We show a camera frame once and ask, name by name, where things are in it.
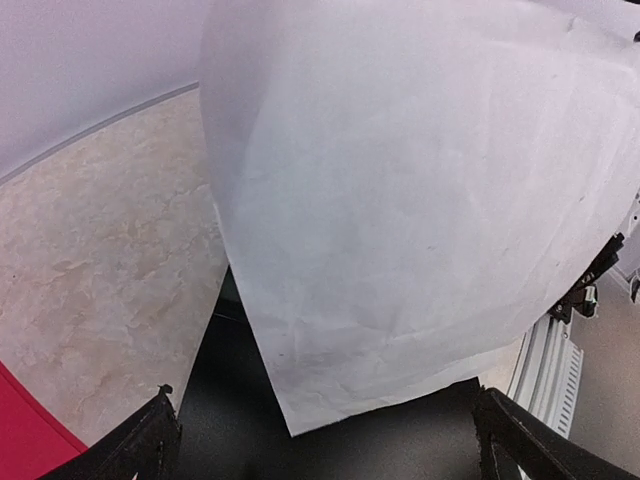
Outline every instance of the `white backdrop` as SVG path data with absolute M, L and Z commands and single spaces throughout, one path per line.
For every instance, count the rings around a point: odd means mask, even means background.
M 48 148 L 197 80 L 208 0 L 3 0 L 0 179 Z

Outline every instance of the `crumpled paper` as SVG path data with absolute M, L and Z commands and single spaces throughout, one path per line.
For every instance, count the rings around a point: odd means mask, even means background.
M 492 366 L 640 185 L 638 49 L 501 0 L 213 4 L 224 242 L 292 435 Z

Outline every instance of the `beige marble panel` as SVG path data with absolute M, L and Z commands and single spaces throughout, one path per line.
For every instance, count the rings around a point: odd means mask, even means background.
M 86 443 L 184 393 L 227 265 L 204 150 L 192 91 L 0 187 L 0 361 Z

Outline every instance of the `red object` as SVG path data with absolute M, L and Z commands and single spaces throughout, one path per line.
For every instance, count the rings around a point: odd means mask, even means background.
M 0 363 L 0 479 L 33 480 L 85 450 Z

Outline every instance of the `black bracket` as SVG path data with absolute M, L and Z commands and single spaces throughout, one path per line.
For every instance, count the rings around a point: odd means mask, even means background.
M 598 290 L 593 283 L 618 262 L 618 252 L 624 245 L 623 241 L 624 235 L 621 233 L 609 239 L 578 281 L 549 309 L 551 318 L 568 324 L 574 308 L 587 318 L 595 314 Z

